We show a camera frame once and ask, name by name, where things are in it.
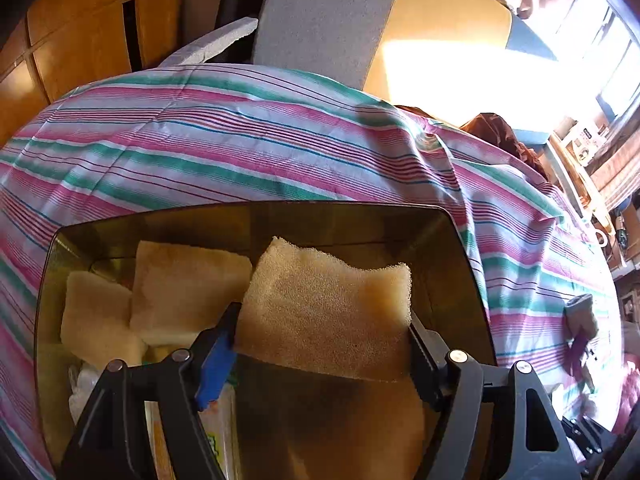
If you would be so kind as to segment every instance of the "screw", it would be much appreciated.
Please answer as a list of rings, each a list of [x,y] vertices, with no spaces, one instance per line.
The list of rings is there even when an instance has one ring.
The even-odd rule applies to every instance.
[[[107,370],[110,372],[118,372],[122,370],[124,363],[120,359],[114,359],[113,361],[109,361],[107,364]]]
[[[528,374],[533,370],[531,365],[529,363],[527,363],[526,361],[518,361],[516,363],[516,368],[517,368],[517,370],[519,372],[521,372],[523,374]]]
[[[464,363],[468,359],[468,355],[462,350],[452,350],[449,352],[449,357],[456,363]]]
[[[190,356],[191,356],[191,354],[189,354],[189,351],[187,349],[180,348],[180,349],[176,350],[174,353],[171,354],[171,359],[173,359],[177,363],[183,363]]]

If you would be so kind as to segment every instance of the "striped bedsheet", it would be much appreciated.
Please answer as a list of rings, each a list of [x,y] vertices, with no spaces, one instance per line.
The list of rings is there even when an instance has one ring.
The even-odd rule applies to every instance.
[[[425,82],[437,84],[437,81]],[[590,292],[602,367],[590,397],[612,426],[620,316],[604,257],[558,188],[507,153],[437,121],[304,72],[203,64],[118,76],[72,91],[0,152],[0,427],[52,478],[33,379],[36,297],[64,225],[237,200],[436,204],[453,217],[500,365],[526,359],[564,383],[562,309]]]

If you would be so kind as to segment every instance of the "blue clip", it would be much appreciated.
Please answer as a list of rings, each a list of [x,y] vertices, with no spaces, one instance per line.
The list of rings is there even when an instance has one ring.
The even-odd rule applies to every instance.
[[[206,410],[212,400],[218,400],[236,362],[237,354],[232,348],[233,336],[229,330],[223,330],[202,365],[200,386],[195,396],[199,412]]]

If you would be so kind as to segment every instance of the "yellow sponge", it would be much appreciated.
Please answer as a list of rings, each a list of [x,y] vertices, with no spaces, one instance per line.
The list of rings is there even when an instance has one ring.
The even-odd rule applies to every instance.
[[[76,357],[103,370],[112,359],[142,362],[146,345],[129,328],[131,292],[90,272],[66,280],[60,339]]]
[[[151,346],[189,347],[249,286],[249,258],[227,251],[140,242],[131,328]]]
[[[261,361],[348,378],[408,374],[411,272],[361,270],[274,238],[236,327],[235,350]]]

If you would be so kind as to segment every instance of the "plastic bag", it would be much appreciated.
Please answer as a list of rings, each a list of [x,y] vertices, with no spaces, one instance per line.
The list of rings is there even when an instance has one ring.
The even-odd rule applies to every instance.
[[[74,424],[84,410],[86,402],[89,400],[95,384],[100,378],[100,372],[90,364],[82,363],[80,372],[75,366],[69,368],[69,383],[71,384],[71,396],[69,397],[69,411]]]

